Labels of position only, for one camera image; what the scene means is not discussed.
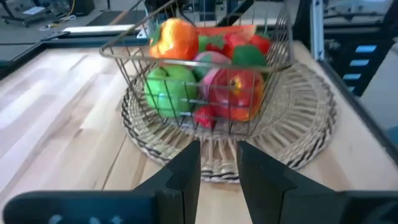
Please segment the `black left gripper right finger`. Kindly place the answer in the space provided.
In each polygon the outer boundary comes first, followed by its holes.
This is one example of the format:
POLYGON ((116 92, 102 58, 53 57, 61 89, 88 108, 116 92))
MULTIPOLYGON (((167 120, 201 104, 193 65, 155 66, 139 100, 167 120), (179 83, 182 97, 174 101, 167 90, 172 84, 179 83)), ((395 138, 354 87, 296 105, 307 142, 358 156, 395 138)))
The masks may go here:
POLYGON ((396 191, 335 191, 246 141, 237 165, 253 223, 397 223, 396 191))

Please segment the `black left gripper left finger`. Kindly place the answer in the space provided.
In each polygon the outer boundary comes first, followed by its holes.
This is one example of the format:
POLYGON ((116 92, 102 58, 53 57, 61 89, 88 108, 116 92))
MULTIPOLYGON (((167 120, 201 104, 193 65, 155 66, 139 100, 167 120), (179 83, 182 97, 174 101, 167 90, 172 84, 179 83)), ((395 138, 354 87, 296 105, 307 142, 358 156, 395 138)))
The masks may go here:
POLYGON ((194 223, 200 142, 192 141, 132 190, 33 191, 13 197, 5 223, 194 223))

